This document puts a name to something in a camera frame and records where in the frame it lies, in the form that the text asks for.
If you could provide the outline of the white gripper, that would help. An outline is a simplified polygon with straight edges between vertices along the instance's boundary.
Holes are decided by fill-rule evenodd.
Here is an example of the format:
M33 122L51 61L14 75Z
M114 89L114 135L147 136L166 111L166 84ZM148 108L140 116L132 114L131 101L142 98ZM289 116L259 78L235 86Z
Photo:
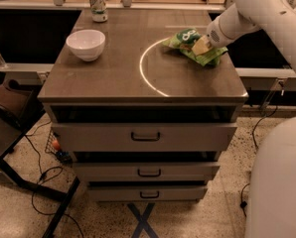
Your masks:
M230 30L230 25L226 24L220 17L216 17L207 26L206 36L201 36L192 46L193 53L199 56L213 47L221 48L231 44L234 38Z

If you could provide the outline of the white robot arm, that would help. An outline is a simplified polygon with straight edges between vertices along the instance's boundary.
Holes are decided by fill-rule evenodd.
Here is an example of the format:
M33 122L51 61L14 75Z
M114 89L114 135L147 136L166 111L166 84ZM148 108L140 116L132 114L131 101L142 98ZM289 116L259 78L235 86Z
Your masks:
M262 30L296 74L296 11L290 0L234 0L194 46L200 55ZM250 172L244 238L296 238L296 116L262 140Z

